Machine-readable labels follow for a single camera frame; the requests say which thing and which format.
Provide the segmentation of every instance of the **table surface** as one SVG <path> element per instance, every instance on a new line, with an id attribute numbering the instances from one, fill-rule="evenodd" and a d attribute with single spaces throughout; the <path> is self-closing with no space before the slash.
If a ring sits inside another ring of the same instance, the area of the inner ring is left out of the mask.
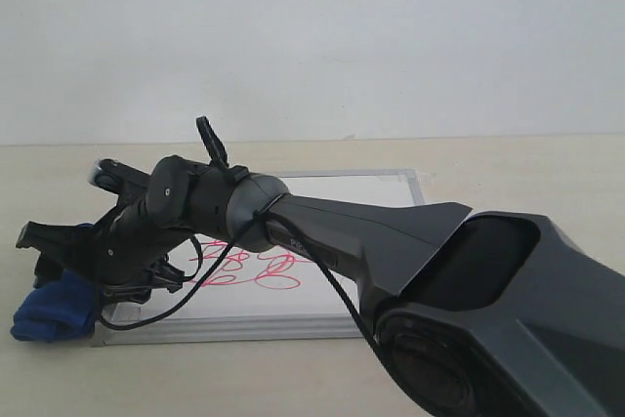
<path id="1" fill-rule="evenodd" d="M 549 215 L 589 255 L 625 273 L 625 136 L 232 144 L 253 171 L 413 168 L 428 203 Z M 0 414 L 90 416 L 415 416 L 364 341 L 39 345 L 9 335 L 36 252 L 28 220 L 96 220 L 114 198 L 86 183 L 101 157 L 150 171 L 201 145 L 0 147 Z"/>

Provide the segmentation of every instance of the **blue towel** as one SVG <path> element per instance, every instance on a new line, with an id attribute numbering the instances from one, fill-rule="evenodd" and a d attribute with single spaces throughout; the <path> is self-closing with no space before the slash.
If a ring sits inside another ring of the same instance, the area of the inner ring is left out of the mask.
<path id="1" fill-rule="evenodd" d="M 60 280 L 33 290 L 13 316 L 19 341 L 58 342 L 89 337 L 97 315 L 95 286 L 64 271 Z"/>

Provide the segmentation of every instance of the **white wall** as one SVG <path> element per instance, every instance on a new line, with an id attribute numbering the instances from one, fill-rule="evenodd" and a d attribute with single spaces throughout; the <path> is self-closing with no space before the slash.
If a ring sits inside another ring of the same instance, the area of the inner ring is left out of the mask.
<path id="1" fill-rule="evenodd" d="M 625 131 L 625 0 L 0 9 L 0 144 Z"/>

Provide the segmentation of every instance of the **whiteboard frame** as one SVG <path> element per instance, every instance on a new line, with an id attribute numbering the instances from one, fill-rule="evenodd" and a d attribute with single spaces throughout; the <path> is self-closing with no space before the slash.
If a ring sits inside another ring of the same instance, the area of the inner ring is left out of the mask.
<path id="1" fill-rule="evenodd" d="M 272 173 L 278 178 L 323 178 L 349 176 L 395 176 L 404 178 L 415 205 L 424 205 L 425 198 L 416 171 L 409 168 L 377 169 L 377 170 L 327 170 L 327 171 L 284 171 Z M 104 308 L 103 316 L 111 321 L 117 305 Z M 246 341 L 246 340 L 304 340 L 304 339 L 340 339 L 361 337 L 348 314 L 338 314 L 335 317 L 318 317 L 306 315 L 298 317 L 282 316 L 263 320 L 262 325 L 255 324 L 254 317 L 242 323 L 241 318 L 236 324 L 228 324 L 223 319 L 164 319 L 150 326 L 131 331 L 114 331 L 96 322 L 94 334 L 89 345 L 104 347 L 113 345 L 135 344 L 168 344 L 193 343 L 216 341 Z M 289 323 L 287 329 L 280 328 L 281 323 Z"/>

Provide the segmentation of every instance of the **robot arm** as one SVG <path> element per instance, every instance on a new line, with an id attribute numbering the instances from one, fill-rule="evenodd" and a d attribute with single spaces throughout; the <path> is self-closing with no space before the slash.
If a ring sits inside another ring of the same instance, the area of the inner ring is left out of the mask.
<path id="1" fill-rule="evenodd" d="M 230 168 L 208 121 L 197 125 L 210 164 L 174 155 L 148 175 L 102 160 L 92 183 L 118 201 L 96 224 L 26 224 L 17 246 L 41 252 L 39 281 L 69 269 L 107 303 L 143 303 L 182 288 L 167 253 L 197 233 L 252 252 L 280 245 L 356 283 L 361 332 L 436 417 L 625 415 L 625 278 L 548 218 L 301 197 Z"/>

